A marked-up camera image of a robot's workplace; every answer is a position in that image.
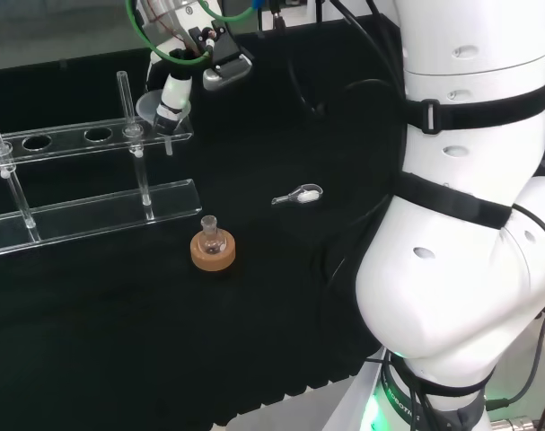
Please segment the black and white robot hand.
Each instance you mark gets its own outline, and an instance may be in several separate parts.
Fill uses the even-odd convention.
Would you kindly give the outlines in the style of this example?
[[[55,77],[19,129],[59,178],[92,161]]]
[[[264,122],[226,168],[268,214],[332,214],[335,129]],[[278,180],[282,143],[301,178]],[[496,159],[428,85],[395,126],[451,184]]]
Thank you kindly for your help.
[[[137,112],[156,134],[171,136],[179,128],[189,106],[192,78],[207,65],[207,56],[199,56],[178,39],[167,40],[150,53]]]

